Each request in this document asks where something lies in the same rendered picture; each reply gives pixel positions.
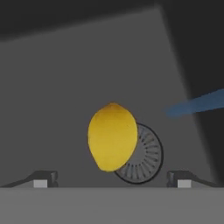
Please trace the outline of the round grey sink drain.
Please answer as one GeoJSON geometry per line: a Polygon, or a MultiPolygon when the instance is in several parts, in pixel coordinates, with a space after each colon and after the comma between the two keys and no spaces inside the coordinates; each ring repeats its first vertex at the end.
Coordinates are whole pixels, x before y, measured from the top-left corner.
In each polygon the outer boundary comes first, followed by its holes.
{"type": "Polygon", "coordinates": [[[156,132],[147,125],[138,123],[138,140],[129,161],[115,171],[117,177],[132,185],[152,181],[164,162],[163,145],[156,132]]]}

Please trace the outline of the grey sink basin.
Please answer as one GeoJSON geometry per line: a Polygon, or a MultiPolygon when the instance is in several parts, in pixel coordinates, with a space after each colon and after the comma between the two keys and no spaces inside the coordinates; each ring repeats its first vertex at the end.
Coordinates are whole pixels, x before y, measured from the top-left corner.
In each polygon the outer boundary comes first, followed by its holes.
{"type": "Polygon", "coordinates": [[[87,143],[91,116],[118,102],[151,127],[169,170],[224,182],[224,111],[171,118],[166,109],[224,87],[223,27],[182,5],[0,43],[0,185],[55,170],[63,187],[120,187],[87,143]]]}

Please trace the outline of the blue water stream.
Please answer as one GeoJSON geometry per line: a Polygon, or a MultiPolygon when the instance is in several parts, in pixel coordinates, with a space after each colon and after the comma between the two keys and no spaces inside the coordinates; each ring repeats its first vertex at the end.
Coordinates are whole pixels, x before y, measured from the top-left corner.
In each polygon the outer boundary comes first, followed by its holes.
{"type": "Polygon", "coordinates": [[[184,116],[214,109],[224,108],[224,88],[189,101],[170,106],[165,113],[168,116],[184,116]]]}

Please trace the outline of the yellow lemon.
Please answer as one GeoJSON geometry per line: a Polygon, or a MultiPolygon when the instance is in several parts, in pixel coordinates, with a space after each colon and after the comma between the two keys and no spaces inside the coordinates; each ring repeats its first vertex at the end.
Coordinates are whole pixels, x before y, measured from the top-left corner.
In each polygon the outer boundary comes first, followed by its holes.
{"type": "Polygon", "coordinates": [[[90,152],[104,172],[120,169],[137,146],[137,122],[123,106],[111,102],[98,110],[87,129],[90,152]]]}

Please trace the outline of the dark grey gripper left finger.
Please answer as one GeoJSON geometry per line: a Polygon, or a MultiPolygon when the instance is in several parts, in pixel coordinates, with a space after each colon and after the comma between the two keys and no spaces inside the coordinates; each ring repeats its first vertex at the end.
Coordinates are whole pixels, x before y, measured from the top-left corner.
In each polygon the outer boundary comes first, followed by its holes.
{"type": "Polygon", "coordinates": [[[58,186],[57,171],[34,171],[26,178],[2,185],[2,188],[52,188],[58,186]]]}

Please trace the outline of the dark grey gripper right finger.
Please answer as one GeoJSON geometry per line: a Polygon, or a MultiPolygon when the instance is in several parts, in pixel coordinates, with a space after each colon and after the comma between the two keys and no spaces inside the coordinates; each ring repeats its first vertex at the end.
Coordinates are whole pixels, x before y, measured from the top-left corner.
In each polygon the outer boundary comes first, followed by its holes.
{"type": "Polygon", "coordinates": [[[168,171],[166,185],[171,188],[217,187],[215,183],[198,178],[190,171],[168,171]]]}

